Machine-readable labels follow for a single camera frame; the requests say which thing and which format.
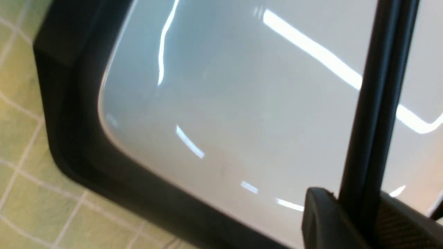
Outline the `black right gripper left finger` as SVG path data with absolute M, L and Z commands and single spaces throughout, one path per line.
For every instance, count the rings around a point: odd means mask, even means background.
M 307 189 L 302 218 L 306 249 L 369 249 L 334 195 L 324 188 Z

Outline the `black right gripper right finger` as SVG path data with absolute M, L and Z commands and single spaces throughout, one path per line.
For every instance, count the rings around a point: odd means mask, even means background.
M 382 192 L 376 218 L 380 249 L 441 249 L 442 225 Z

